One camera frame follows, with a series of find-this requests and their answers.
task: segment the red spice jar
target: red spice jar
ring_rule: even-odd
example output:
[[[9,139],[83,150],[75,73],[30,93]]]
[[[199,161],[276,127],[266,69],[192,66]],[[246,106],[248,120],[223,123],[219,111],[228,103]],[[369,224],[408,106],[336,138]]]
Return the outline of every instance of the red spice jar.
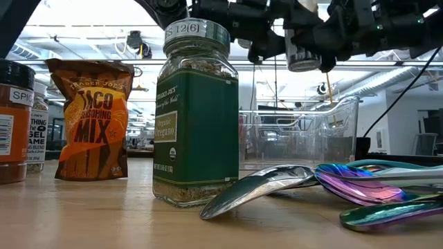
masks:
[[[32,68],[0,59],[0,184],[26,177],[34,76]]]

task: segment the orange bag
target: orange bag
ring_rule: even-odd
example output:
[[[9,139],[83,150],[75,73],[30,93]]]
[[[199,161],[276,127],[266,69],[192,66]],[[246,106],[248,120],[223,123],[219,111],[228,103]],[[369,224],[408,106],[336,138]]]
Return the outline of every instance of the orange bag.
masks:
[[[55,177],[97,181],[127,177],[127,99],[134,67],[115,62],[46,60],[66,98],[67,145]]]

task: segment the silver spoon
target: silver spoon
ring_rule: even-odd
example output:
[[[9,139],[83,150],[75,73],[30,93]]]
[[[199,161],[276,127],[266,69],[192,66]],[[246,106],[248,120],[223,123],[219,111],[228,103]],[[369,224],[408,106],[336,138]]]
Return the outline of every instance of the silver spoon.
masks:
[[[200,212],[200,218],[211,219],[239,205],[269,193],[316,185],[313,169],[300,165],[276,165],[238,180],[214,197]]]

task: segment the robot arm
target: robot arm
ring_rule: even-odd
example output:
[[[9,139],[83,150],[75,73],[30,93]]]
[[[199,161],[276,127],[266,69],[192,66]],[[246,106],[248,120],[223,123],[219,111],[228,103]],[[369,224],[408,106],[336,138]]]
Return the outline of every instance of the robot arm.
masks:
[[[232,42],[250,41],[251,62],[286,53],[291,71],[314,69],[303,66],[312,60],[328,72],[336,61],[390,49],[409,48],[415,58],[443,44],[443,12],[423,16],[443,0],[332,0],[327,21],[312,8],[315,0],[192,0],[190,11],[186,0],[135,1],[162,29],[186,17],[208,19],[225,27]],[[272,31],[276,19],[284,20],[284,37]]]

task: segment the spice jar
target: spice jar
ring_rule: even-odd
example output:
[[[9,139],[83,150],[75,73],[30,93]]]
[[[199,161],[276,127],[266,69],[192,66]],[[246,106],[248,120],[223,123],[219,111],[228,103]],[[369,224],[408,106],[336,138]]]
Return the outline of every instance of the spice jar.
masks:
[[[228,31],[188,18],[165,29],[157,82],[153,192],[180,207],[207,203],[238,179],[238,74]]]
[[[44,168],[49,117],[49,107],[44,102],[45,95],[46,86],[36,82],[34,85],[34,105],[30,113],[28,158],[26,160],[28,173],[38,173]]]
[[[0,59],[0,183],[26,177],[34,76],[33,69]]]

